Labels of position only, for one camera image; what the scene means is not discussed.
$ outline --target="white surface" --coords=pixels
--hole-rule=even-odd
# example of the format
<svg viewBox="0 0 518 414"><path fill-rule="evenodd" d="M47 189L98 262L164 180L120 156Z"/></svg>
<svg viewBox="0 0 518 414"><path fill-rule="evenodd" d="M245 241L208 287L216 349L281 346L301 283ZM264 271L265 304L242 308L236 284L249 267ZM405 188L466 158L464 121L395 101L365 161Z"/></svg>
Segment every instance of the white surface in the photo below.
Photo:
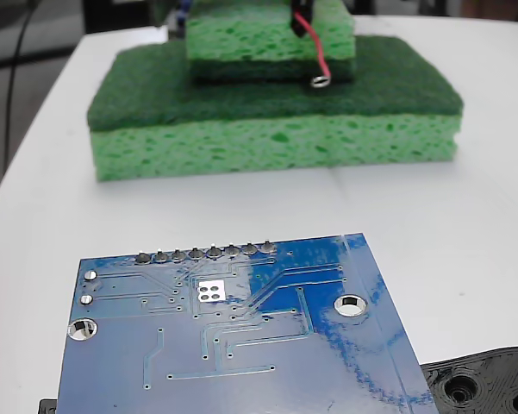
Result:
<svg viewBox="0 0 518 414"><path fill-rule="evenodd" d="M518 346L518 24L361 18L465 100L453 163L97 184L85 112L114 55L85 38L0 190L0 414L55 398L83 257L364 232L421 363Z"/></svg>

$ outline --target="blue circuit board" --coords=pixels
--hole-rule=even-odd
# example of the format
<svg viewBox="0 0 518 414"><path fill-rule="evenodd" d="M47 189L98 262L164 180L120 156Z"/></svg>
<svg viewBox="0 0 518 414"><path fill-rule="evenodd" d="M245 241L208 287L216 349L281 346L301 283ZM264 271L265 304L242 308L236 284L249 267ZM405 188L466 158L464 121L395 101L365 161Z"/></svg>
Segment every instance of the blue circuit board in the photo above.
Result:
<svg viewBox="0 0 518 414"><path fill-rule="evenodd" d="M58 414L435 414L362 235L81 260Z"/></svg>

